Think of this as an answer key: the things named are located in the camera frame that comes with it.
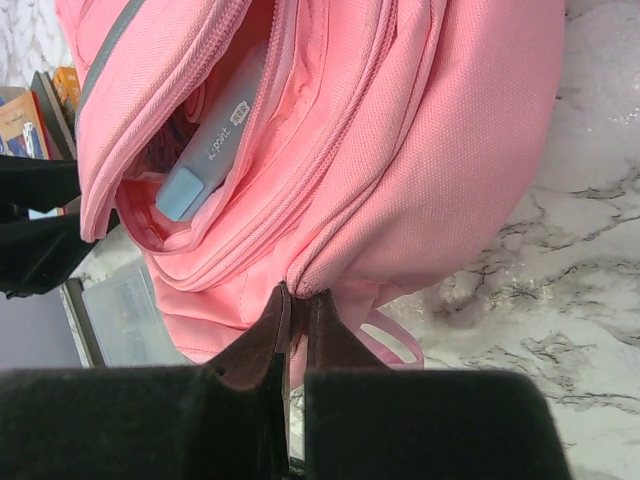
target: clear plastic box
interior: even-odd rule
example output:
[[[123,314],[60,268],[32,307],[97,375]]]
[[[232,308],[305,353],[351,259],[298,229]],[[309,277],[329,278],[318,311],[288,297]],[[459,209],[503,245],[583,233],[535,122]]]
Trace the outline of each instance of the clear plastic box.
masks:
[[[107,366],[190,363],[169,338],[144,262],[118,270],[82,298]]]

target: book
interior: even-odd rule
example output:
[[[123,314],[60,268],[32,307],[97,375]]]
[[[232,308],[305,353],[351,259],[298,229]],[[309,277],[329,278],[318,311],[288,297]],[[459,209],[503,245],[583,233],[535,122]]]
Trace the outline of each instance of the book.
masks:
[[[26,91],[22,87],[0,87],[0,107],[18,98]],[[0,132],[0,155],[10,155],[7,144],[2,137],[2,132]]]
[[[51,158],[38,99],[33,92],[23,93],[0,107],[0,136],[5,155]]]
[[[53,85],[65,112],[69,128],[73,132],[76,110],[80,105],[80,82],[78,81],[76,69],[73,67],[58,67],[53,74]]]
[[[60,152],[60,156],[56,158],[77,160],[78,153],[74,136],[67,124],[51,78],[46,73],[35,72],[31,81],[31,91],[38,97],[38,106],[47,133]]]

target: white marble countertop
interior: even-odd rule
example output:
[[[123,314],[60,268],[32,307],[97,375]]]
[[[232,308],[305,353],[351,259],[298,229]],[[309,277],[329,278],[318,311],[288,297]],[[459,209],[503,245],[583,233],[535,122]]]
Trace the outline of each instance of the white marble countertop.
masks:
[[[53,0],[0,0],[0,31],[0,84],[27,85],[34,69],[70,62]],[[427,368],[532,377],[579,480],[640,475],[638,45],[638,0],[570,3],[535,184],[478,263],[386,308],[420,340]],[[118,230],[81,275],[100,281],[138,255]],[[298,436],[292,448],[300,451]]]

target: pink strap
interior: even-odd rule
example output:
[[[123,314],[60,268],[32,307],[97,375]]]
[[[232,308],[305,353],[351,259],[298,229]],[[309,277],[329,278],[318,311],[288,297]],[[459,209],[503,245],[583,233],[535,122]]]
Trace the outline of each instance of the pink strap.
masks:
[[[357,337],[376,357],[396,369],[424,368],[424,353],[422,352],[422,347],[398,322],[380,313],[378,310],[372,310],[367,316],[365,323],[382,330],[401,342],[407,350],[413,354],[415,360],[413,362],[403,361],[389,347],[360,329],[356,334]]]

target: pink backpack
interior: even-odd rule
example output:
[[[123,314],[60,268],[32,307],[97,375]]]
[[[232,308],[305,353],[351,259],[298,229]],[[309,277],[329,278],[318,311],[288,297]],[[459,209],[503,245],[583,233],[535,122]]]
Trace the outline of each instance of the pink backpack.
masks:
[[[196,362],[249,328],[284,280],[302,298],[331,288],[380,358],[402,363],[365,322],[422,366],[417,342],[377,308],[474,260],[527,189],[560,76],[564,5],[57,0],[86,77],[82,237],[103,237],[117,208],[175,345]],[[145,169],[175,158],[150,145],[262,40],[262,79],[224,184],[191,220],[169,220]],[[294,385],[305,351],[302,340]]]

